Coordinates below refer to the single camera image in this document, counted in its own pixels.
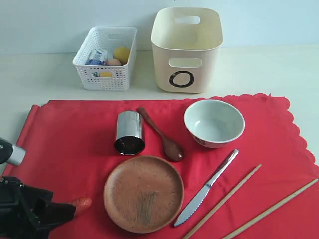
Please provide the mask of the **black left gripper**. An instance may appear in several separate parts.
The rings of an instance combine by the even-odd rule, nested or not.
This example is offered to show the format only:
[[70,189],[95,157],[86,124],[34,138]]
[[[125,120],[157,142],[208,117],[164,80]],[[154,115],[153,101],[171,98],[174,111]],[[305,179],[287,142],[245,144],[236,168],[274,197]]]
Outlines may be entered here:
[[0,237],[47,239],[53,229],[71,221],[75,206],[53,203],[52,198],[52,191],[24,185],[15,177],[1,177]]

